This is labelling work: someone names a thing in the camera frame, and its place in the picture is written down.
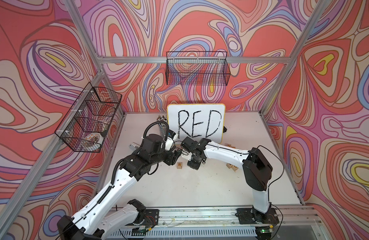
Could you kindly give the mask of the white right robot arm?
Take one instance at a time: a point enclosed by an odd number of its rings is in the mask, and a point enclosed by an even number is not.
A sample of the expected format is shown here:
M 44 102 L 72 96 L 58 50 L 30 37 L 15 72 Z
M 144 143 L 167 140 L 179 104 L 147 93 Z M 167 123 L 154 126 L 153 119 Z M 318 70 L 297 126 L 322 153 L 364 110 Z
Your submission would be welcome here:
M 219 160 L 243 170 L 245 181 L 252 189 L 254 203 L 247 214 L 237 213 L 241 224 L 275 226 L 280 222 L 269 198 L 269 180 L 272 178 L 273 167 L 258 148 L 238 150 L 206 138 L 197 142 L 189 137 L 182 141 L 181 147 L 190 154 L 187 165 L 194 170 L 198 170 L 207 159 Z

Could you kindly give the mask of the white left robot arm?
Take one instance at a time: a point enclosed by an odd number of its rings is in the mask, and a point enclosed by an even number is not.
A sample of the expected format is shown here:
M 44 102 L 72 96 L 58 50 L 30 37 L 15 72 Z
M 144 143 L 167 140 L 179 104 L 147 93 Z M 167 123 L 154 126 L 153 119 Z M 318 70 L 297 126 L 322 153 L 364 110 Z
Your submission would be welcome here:
M 138 200 L 129 201 L 119 212 L 109 211 L 117 201 L 144 175 L 152 175 L 151 167 L 159 163 L 174 164 L 180 156 L 175 151 L 175 133 L 168 123 L 156 121 L 143 133 L 140 147 L 119 160 L 110 181 L 80 211 L 63 216 L 57 223 L 61 240 L 105 240 L 116 230 L 132 224 L 142 225 L 145 206 Z

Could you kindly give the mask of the yellow framed whiteboard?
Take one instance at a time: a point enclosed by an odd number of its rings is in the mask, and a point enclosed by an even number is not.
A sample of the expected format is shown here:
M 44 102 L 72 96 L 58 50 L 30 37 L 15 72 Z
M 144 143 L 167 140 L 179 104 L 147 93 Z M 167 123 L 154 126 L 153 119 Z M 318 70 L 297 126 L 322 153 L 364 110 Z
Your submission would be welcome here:
M 224 135 L 226 106 L 224 104 L 170 104 L 167 121 L 178 140 L 189 137 L 221 143 Z

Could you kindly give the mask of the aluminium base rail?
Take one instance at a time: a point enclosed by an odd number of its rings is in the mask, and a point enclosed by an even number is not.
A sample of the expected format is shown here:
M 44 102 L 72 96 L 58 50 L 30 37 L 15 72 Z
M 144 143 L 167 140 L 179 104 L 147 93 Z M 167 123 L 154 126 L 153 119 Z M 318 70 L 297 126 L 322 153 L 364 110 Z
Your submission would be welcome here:
M 313 207 L 274 206 L 266 220 L 256 221 L 248 206 L 143 209 L 133 205 L 108 214 L 85 207 L 73 222 L 87 235 L 103 230 L 101 239 L 256 237 L 272 240 L 326 240 Z

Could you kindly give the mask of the aluminium corner frame post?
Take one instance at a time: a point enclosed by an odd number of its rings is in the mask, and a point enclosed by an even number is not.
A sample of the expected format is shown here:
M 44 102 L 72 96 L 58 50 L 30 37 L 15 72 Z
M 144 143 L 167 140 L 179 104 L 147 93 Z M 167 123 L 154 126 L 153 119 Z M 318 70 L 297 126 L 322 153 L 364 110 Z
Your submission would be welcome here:
M 328 7 L 331 1 L 321 0 L 318 1 L 316 7 L 312 11 L 310 18 L 308 19 L 304 29 L 301 32 L 299 39 L 296 41 L 296 44 L 290 54 L 290 59 L 283 66 L 280 71 L 275 83 L 273 84 L 271 90 L 269 91 L 259 113 L 263 117 L 266 113 L 269 112 L 271 105 L 276 101 L 277 94 L 280 91 L 282 84 L 285 82 L 289 72 L 292 70 L 292 67 L 296 63 L 297 57 L 299 53 L 302 51 L 304 44 L 307 42 L 309 36 L 312 34 L 315 26 L 317 25 L 320 17 L 324 13 L 325 9 Z

